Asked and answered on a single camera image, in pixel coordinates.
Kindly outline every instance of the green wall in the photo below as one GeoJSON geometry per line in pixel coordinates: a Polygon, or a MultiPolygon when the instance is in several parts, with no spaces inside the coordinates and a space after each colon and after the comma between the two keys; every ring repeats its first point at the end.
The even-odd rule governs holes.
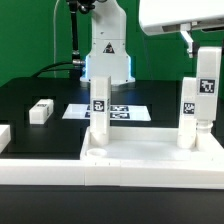
{"type": "MultiPolygon", "coordinates": [[[[53,11],[56,0],[1,0],[0,2],[0,85],[14,77],[32,75],[53,63],[53,11]]],[[[138,24],[139,0],[118,0],[127,13],[127,52],[132,57],[133,75],[139,80],[182,80],[195,76],[196,59],[189,59],[179,33],[146,36],[138,24]]],[[[84,57],[91,47],[90,15],[78,15],[79,47],[84,57]]],[[[57,61],[71,58],[70,15],[66,0],[57,14],[57,61]]],[[[194,31],[202,46],[220,46],[224,32],[194,31]]],[[[57,74],[67,77],[66,72],[57,74]]],[[[220,96],[224,99],[224,69],[220,96]]]]}

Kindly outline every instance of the white rectangular block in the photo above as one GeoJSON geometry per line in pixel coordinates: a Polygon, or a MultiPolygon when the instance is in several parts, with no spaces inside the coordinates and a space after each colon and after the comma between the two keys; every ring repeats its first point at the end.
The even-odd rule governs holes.
{"type": "Polygon", "coordinates": [[[102,146],[109,141],[111,78],[93,77],[90,91],[91,142],[102,146]]]}
{"type": "Polygon", "coordinates": [[[85,161],[85,185],[120,185],[120,161],[85,161]]]}
{"type": "Polygon", "coordinates": [[[11,140],[10,126],[0,125],[0,153],[8,145],[11,140]]]}
{"type": "Polygon", "coordinates": [[[84,185],[78,160],[0,159],[0,185],[84,185]]]}
{"type": "Polygon", "coordinates": [[[54,101],[51,99],[40,100],[29,111],[30,124],[44,124],[54,110],[54,101]]]}
{"type": "Polygon", "coordinates": [[[184,78],[182,85],[180,119],[177,138],[177,145],[180,148],[195,147],[195,97],[196,78],[184,78]]]}
{"type": "Polygon", "coordinates": [[[195,117],[215,120],[221,67],[221,47],[201,47],[198,51],[195,117]]]}

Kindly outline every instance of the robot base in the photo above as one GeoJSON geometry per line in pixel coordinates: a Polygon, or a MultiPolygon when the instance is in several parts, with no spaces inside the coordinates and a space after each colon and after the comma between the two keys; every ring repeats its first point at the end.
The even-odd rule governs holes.
{"type": "MultiPolygon", "coordinates": [[[[90,82],[87,81],[85,78],[80,78],[80,86],[82,88],[90,88],[90,82]]],[[[124,84],[120,84],[120,85],[111,85],[111,91],[123,91],[123,90],[127,90],[127,89],[133,89],[135,88],[135,79],[132,78],[131,81],[124,83],[124,84]]]]}

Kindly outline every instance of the white platform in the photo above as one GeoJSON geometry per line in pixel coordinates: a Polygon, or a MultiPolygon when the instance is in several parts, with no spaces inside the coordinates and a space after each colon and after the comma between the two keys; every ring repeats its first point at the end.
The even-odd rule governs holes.
{"type": "Polygon", "coordinates": [[[170,128],[110,127],[109,145],[96,148],[87,130],[80,156],[85,184],[223,189],[223,150],[179,149],[177,134],[170,128]]]}

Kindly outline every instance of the black surface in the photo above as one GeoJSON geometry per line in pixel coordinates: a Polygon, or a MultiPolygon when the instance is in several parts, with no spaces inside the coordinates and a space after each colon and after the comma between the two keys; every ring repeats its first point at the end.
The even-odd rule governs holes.
{"type": "MultiPolygon", "coordinates": [[[[112,125],[177,127],[181,83],[137,82],[136,89],[112,93],[112,104],[147,105],[151,122],[112,125]]],[[[89,91],[66,79],[20,78],[0,88],[0,120],[13,141],[10,158],[78,159],[88,121],[62,120],[69,103],[89,103],[89,91]],[[54,99],[45,126],[30,126],[28,110],[54,99]]],[[[224,104],[219,100],[213,133],[223,141],[224,104]]],[[[224,191],[85,186],[0,186],[0,224],[222,224],[224,191]]]]}
{"type": "MultiPolygon", "coordinates": [[[[139,81],[136,88],[112,92],[113,105],[145,105],[152,121],[112,121],[111,125],[177,127],[180,83],[139,81]]],[[[89,90],[68,79],[18,78],[0,88],[0,123],[10,124],[12,141],[1,158],[79,159],[89,120],[67,120],[68,104],[89,104],[89,90]],[[54,100],[45,125],[30,125],[29,110],[40,99],[54,100]]]]}

